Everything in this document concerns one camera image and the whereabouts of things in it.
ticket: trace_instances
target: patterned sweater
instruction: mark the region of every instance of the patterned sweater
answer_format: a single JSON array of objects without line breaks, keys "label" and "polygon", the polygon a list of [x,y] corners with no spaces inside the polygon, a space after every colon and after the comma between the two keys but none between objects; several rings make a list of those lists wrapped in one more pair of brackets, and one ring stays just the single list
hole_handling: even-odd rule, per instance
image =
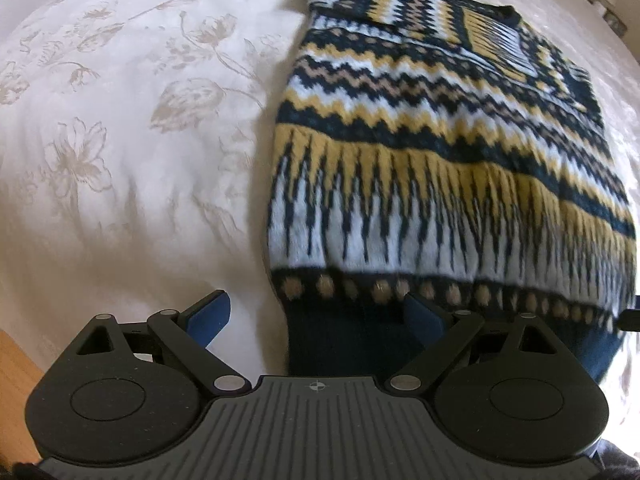
[{"label": "patterned sweater", "polygon": [[274,136],[287,315],[366,317],[414,290],[616,336],[636,241],[588,73],[513,7],[308,4]]}]

